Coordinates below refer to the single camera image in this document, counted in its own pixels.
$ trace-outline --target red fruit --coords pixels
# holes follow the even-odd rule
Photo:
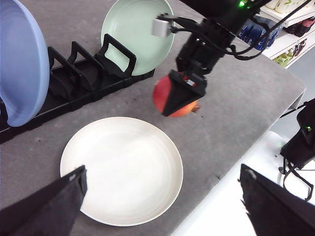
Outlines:
[[[168,99],[168,95],[171,91],[171,81],[168,77],[168,75],[162,77],[155,86],[154,92],[153,92],[153,102],[156,108],[159,112],[164,111],[164,107],[166,104],[166,101]],[[197,101],[194,101],[187,106],[184,106],[183,108],[179,109],[178,111],[174,112],[170,115],[170,117],[182,117],[190,112],[197,112],[200,109],[200,106],[197,104]]]

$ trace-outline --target plate rim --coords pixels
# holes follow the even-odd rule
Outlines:
[[[102,224],[106,224],[106,225],[110,225],[110,226],[117,226],[117,227],[130,227],[130,226],[137,226],[137,225],[142,225],[142,224],[145,224],[145,223],[148,223],[150,221],[153,221],[155,219],[157,219],[158,217],[160,217],[161,215],[163,215],[165,212],[167,212],[171,207],[172,205],[175,203],[175,201],[178,199],[178,196],[182,190],[182,187],[183,187],[183,182],[184,182],[184,165],[183,165],[183,160],[182,160],[182,157],[181,157],[181,154],[179,153],[176,145],[174,144],[174,142],[171,140],[171,138],[165,133],[163,132],[161,129],[159,129],[158,127],[156,127],[155,125],[151,124],[151,123],[148,123],[144,120],[141,120],[141,119],[137,119],[137,118],[132,118],[132,117],[108,117],[108,118],[103,118],[103,119],[99,119],[99,120],[96,120],[92,123],[89,123],[87,125],[85,125],[84,127],[82,127],[80,130],[78,130],[71,138],[70,140],[67,142],[64,150],[63,150],[63,153],[62,153],[62,157],[61,157],[61,160],[60,160],[60,176],[62,177],[62,161],[63,161],[63,155],[64,155],[64,152],[66,150],[66,148],[71,144],[71,140],[76,136],[76,135],[79,135],[80,131],[82,131],[83,129],[85,129],[86,127],[94,124],[94,123],[97,123],[97,122],[101,122],[101,121],[105,121],[105,120],[109,120],[109,119],[117,119],[117,118],[125,118],[125,119],[133,119],[133,120],[136,120],[136,121],[140,121],[140,122],[143,122],[143,123],[146,123],[148,124],[149,126],[152,126],[154,127],[154,129],[158,130],[163,136],[165,136],[167,138],[167,140],[170,141],[170,144],[175,148],[176,150],[176,153],[178,154],[178,158],[180,160],[180,168],[181,168],[181,183],[180,183],[180,187],[178,189],[178,191],[176,192],[176,195],[174,195],[174,199],[167,205],[167,207],[161,211],[158,215],[148,219],[148,220],[145,220],[145,221],[141,221],[141,222],[138,222],[138,223],[133,223],[133,224],[115,224],[115,223],[111,223],[111,222],[105,222],[103,220],[99,220],[99,219],[96,219],[95,217],[92,217],[90,214],[84,212],[83,210],[80,209],[80,211],[85,214],[87,217],[91,218],[92,220],[95,220],[99,223],[102,223]]]
[[[102,24],[102,28],[101,28],[101,33],[100,33],[100,43],[101,43],[101,46],[103,45],[103,34],[102,34],[102,31],[103,31],[103,27],[104,27],[104,24],[106,22],[106,19],[107,17],[109,17],[109,13],[112,11],[112,9],[120,2],[120,1],[123,1],[123,0],[116,0],[116,2],[111,6],[111,8],[108,10],[106,16],[105,16],[105,19],[103,21],[103,24]],[[159,0],[159,1],[163,1],[166,3],[166,5],[169,7],[171,13],[172,13],[172,16],[174,16],[174,11],[173,11],[173,8],[172,6],[169,4],[169,2],[167,0]],[[168,52],[166,53],[166,56],[163,58],[162,62],[167,58],[167,56],[169,55],[172,47],[173,47],[173,44],[174,44],[174,41],[175,41],[175,34],[172,34],[172,42],[170,43],[170,46],[169,46],[169,49],[168,49]]]
[[[15,3],[17,5],[17,7],[21,10],[25,19],[28,22],[28,25],[30,26],[31,34],[34,37],[34,42],[35,42],[35,45],[37,47],[35,55],[38,56],[38,58],[39,58],[38,60],[39,60],[40,79],[38,80],[38,91],[36,92],[36,102],[34,103],[32,109],[30,109],[31,112],[29,112],[28,115],[25,115],[25,114],[19,115],[19,119],[24,120],[23,122],[22,121],[11,122],[10,117],[8,119],[8,124],[11,127],[19,127],[19,126],[22,126],[22,125],[28,123],[30,120],[32,120],[36,116],[36,114],[40,111],[40,109],[42,108],[42,106],[46,100],[47,93],[48,93],[48,86],[49,86],[49,60],[48,60],[47,50],[45,50],[45,52],[46,52],[45,57],[46,58],[43,58],[43,53],[41,52],[41,48],[43,46],[43,45],[41,46],[41,44],[45,43],[44,48],[46,48],[46,49],[47,49],[47,45],[46,45],[44,35],[41,31],[41,28],[40,28],[37,20],[32,15],[32,13],[28,10],[28,8],[25,5],[23,5],[20,1],[18,1],[18,0],[11,0],[11,1],[13,3]],[[48,68],[48,70],[46,72],[47,74],[45,74],[44,67]],[[46,75],[47,75],[48,79],[44,81],[42,78],[45,77]],[[9,101],[10,99],[7,96],[5,96],[5,98],[6,99],[3,99],[3,101],[4,101],[4,104],[6,105],[6,107],[9,106],[9,107],[11,107],[12,110],[19,111],[19,109],[16,109],[16,106],[12,102]]]

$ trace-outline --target white shelf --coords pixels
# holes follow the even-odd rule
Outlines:
[[[290,50],[291,48],[295,47],[295,45],[302,42],[304,39],[308,39],[307,43],[309,41],[309,37],[312,37],[315,35],[315,26],[311,28],[309,32],[307,32],[302,37],[297,37],[294,34],[289,34],[282,30],[275,40],[274,44],[266,49],[263,54],[270,58],[274,59],[278,56],[280,56],[282,53],[285,53],[286,51]]]
[[[259,15],[262,17],[265,17],[265,18],[269,18],[275,22],[279,22],[288,14],[289,13],[280,14],[280,13],[276,12],[275,10],[272,10],[266,6],[263,6],[261,8],[261,12]],[[284,22],[283,26],[289,27],[291,25],[294,25],[295,23],[303,21],[303,20],[310,18],[312,16],[315,16],[315,6],[304,7],[301,10],[299,10],[297,13],[295,13],[293,16],[291,16],[289,19],[287,19]]]
[[[288,69],[294,63],[296,63],[305,53],[309,52],[313,47],[315,47],[315,34],[312,34],[310,37],[307,38],[306,46],[304,47],[302,52],[297,57],[294,57],[285,68]]]

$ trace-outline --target dish rack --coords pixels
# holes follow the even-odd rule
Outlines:
[[[129,59],[125,71],[105,57],[110,44]],[[78,54],[84,59],[76,62]],[[10,127],[7,123],[5,104],[0,98],[0,144],[49,120],[153,77],[155,72],[152,70],[143,75],[132,76],[136,56],[109,34],[105,35],[103,46],[94,57],[75,41],[72,42],[71,55],[68,59],[53,47],[48,47],[48,57],[50,81],[47,97],[40,112],[31,121],[20,127]],[[61,66],[53,68],[55,60]]]

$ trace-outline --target black cable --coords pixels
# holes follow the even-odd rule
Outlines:
[[[287,115],[290,115],[291,113],[293,113],[293,112],[295,112],[295,111],[297,111],[297,110],[300,110],[301,108],[303,108],[303,107],[305,107],[305,106],[306,106],[306,102],[305,102],[303,105],[299,106],[297,109],[294,109],[294,110],[292,110],[292,111],[289,111],[289,112],[283,114],[279,119],[281,119],[281,118],[283,118],[283,117],[286,117]]]
[[[288,163],[288,166],[289,166],[290,169],[289,169],[288,172],[286,172],[286,174],[285,174],[285,176],[284,176],[284,178],[283,178],[283,188],[284,188],[286,191],[288,191],[287,188],[285,187],[284,182],[285,182],[286,178],[289,176],[289,174],[293,173],[296,177],[298,177],[300,180],[302,180],[302,181],[310,188],[309,195],[308,195],[308,197],[305,199],[305,201],[308,202],[308,201],[312,198],[313,190],[314,190],[314,185],[311,184],[311,183],[309,183],[306,179],[304,179],[302,176],[300,176],[300,175],[296,172],[295,168],[301,166],[301,164],[302,164],[302,163],[298,163],[298,164],[292,166],[290,162]]]
[[[247,49],[240,51],[240,52],[230,52],[227,51],[226,49],[221,48],[220,46],[218,46],[217,44],[215,44],[214,42],[212,42],[207,36],[205,36],[203,33],[194,30],[194,29],[179,29],[177,27],[172,27],[171,31],[173,33],[177,33],[177,32],[191,32],[191,33],[195,33],[197,35],[199,35],[200,37],[204,38],[212,47],[214,47],[215,49],[217,49],[218,51],[225,53],[227,55],[232,55],[232,56],[240,56],[242,54],[245,54],[247,52],[249,52],[251,49],[255,48],[260,41],[262,41],[264,38],[269,37],[269,34],[274,31],[278,26],[280,26],[282,23],[284,23],[288,18],[290,18],[292,15],[294,15],[296,12],[298,12],[300,9],[302,9],[304,6],[306,6],[311,0],[307,0],[306,2],[304,2],[302,5],[300,5],[299,7],[297,7],[295,10],[293,10],[291,13],[289,13],[286,17],[284,17],[282,20],[280,20],[277,24],[275,24],[273,27],[271,27],[266,33],[264,33],[259,39],[257,39],[250,47],[248,47]]]

